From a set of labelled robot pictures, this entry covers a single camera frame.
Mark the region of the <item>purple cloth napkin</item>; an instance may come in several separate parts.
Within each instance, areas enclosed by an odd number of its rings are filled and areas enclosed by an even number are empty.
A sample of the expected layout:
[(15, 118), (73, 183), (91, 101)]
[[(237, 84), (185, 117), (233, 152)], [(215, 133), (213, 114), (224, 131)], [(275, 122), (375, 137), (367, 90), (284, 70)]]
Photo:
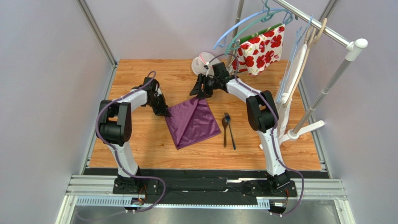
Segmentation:
[(165, 121), (176, 149), (202, 142), (221, 133), (206, 99), (191, 98), (168, 108)]

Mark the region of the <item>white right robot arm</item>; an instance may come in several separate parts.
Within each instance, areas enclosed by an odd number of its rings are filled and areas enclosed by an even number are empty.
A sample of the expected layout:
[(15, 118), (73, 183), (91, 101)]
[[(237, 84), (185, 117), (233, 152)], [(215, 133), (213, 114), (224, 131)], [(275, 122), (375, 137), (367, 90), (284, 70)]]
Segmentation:
[(245, 102), (248, 122), (258, 134), (266, 158), (266, 172), (275, 189), (290, 182), (277, 136), (278, 112), (270, 91), (259, 91), (232, 76), (223, 62), (212, 65), (214, 74), (199, 74), (191, 96), (209, 98), (213, 91), (220, 89)]

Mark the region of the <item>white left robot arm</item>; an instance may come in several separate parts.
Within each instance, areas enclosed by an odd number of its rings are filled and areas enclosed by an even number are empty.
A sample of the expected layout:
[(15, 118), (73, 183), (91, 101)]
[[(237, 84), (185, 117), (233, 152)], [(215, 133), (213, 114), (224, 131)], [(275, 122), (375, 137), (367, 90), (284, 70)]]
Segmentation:
[(117, 163), (117, 186), (126, 185), (134, 190), (142, 186), (144, 177), (134, 160), (129, 140), (132, 134), (132, 112), (141, 106), (151, 107), (156, 116), (171, 116), (159, 82), (153, 77), (145, 77), (143, 84), (128, 94), (115, 100), (102, 100), (95, 124), (97, 138), (108, 146)]

